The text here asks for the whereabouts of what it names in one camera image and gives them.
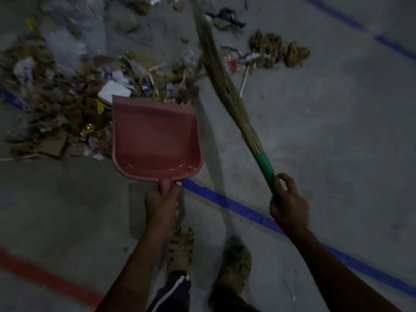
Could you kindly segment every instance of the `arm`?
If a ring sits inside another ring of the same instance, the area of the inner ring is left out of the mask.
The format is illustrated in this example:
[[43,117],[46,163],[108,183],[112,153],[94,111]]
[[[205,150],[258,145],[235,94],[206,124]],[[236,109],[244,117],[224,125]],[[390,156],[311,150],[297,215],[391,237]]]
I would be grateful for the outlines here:
[[[286,183],[287,191],[279,178]],[[275,176],[275,190],[277,201],[270,202],[270,215],[298,249],[330,311],[399,311],[339,262],[309,231],[309,205],[299,196],[290,176]]]
[[162,197],[157,189],[146,195],[146,228],[96,312],[143,312],[146,308],[153,270],[159,262],[164,241],[178,219],[181,183]]

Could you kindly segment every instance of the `person's right hand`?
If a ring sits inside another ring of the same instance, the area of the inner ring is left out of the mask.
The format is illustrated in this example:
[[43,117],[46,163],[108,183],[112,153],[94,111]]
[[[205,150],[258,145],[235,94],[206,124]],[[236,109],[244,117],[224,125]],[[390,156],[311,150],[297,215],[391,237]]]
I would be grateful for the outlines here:
[[[288,174],[274,175],[277,197],[270,201],[270,215],[282,230],[292,228],[309,228],[309,204],[297,192],[293,178]],[[286,183],[287,191],[280,183]]]

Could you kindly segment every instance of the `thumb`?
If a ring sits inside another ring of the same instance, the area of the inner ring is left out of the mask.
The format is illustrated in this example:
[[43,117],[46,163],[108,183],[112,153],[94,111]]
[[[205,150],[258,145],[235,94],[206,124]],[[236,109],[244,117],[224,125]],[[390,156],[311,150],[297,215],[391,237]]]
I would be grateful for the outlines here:
[[167,202],[168,204],[171,203],[176,208],[175,202],[176,200],[178,200],[178,197],[181,191],[182,191],[182,183],[178,181],[172,186],[171,190],[166,195],[164,201]]

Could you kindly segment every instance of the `dustpan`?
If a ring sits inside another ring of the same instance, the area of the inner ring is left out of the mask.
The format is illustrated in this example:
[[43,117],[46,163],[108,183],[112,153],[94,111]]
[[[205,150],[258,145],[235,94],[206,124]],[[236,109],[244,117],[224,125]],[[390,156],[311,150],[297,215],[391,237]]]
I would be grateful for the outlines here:
[[157,182],[165,196],[172,182],[202,167],[196,112],[189,105],[113,96],[113,162],[125,177]]

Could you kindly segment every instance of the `dark track pants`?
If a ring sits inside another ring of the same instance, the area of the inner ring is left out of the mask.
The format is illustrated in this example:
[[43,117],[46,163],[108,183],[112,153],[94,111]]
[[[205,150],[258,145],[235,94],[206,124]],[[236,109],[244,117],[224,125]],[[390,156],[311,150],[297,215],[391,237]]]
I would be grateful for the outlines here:
[[[157,292],[147,312],[189,312],[189,291],[189,274],[173,272]],[[224,286],[217,286],[211,297],[213,312],[259,312]]]

